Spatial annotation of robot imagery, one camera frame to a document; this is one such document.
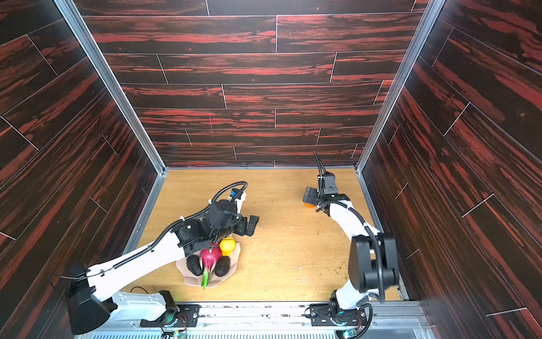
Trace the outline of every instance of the black bracket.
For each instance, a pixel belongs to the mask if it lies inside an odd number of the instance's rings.
[[[179,307],[179,316],[182,314],[186,317],[186,327],[196,327],[201,306],[198,304],[177,304],[177,306]]]
[[[331,318],[330,304],[310,304],[310,316],[313,326],[359,326],[359,321],[356,316],[362,320],[362,326],[367,323],[365,312],[363,310],[343,310],[342,314],[337,314],[334,319]]]

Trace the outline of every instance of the metal mounting plate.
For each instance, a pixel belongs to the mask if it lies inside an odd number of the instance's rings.
[[[345,315],[345,318],[349,319],[346,323],[336,323],[331,320],[329,304],[311,304],[310,311],[310,319],[313,326],[358,326],[359,322],[356,316],[362,320],[362,326],[365,326],[367,323],[363,310],[349,310],[349,315]]]

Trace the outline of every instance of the cable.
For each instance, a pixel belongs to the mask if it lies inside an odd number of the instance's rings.
[[[144,290],[145,293],[148,294],[147,290],[145,290],[145,289],[144,289],[143,287],[141,287],[141,286],[134,286],[134,287],[132,287],[132,289],[130,290],[130,293],[132,293],[132,291],[133,291],[134,289],[138,289],[138,288]]]

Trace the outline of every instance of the wooden floor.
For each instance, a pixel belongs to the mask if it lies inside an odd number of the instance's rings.
[[[334,169],[340,193],[372,224],[354,169]],[[153,241],[172,221],[205,207],[222,187],[248,182],[241,213],[260,216],[252,237],[241,244],[237,271],[221,285],[206,289],[184,284],[175,263],[134,281],[149,293],[169,290],[177,301],[322,301],[348,279],[350,240],[324,213],[302,202],[307,186],[317,185],[317,169],[170,171],[139,246]],[[396,287],[387,300],[399,300]]]

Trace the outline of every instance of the vent grille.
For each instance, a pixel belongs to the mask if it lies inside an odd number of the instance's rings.
[[[92,339],[160,339],[161,333],[95,332]],[[188,334],[187,339],[335,339],[332,333],[305,334]]]
[[[160,339],[162,332],[95,332],[92,339]]]
[[[188,334],[187,339],[335,339],[333,333],[303,334]]]

